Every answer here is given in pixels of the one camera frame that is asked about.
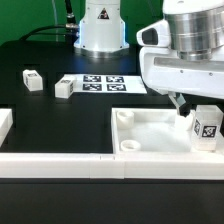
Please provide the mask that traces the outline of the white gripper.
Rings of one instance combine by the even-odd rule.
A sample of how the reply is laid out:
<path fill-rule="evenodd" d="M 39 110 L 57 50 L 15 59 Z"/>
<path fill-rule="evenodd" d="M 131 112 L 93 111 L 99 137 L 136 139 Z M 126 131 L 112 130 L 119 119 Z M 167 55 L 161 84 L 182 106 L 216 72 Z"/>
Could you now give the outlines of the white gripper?
<path fill-rule="evenodd" d="M 144 83 L 156 92 L 168 94 L 179 116 L 187 117 L 191 106 L 184 94 L 224 99 L 224 45 L 210 53 L 210 59 L 190 61 L 171 49 L 166 20 L 160 20 L 136 34 Z"/>

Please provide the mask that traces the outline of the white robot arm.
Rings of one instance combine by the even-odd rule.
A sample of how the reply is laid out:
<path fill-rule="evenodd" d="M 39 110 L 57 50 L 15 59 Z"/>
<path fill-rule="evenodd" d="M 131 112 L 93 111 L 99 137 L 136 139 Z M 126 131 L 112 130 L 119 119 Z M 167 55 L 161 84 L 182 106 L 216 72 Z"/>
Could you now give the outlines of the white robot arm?
<path fill-rule="evenodd" d="M 224 0 L 163 0 L 162 12 L 136 34 L 144 83 L 179 113 L 185 94 L 224 99 Z M 86 0 L 74 47 L 95 57 L 129 48 L 120 0 Z"/>

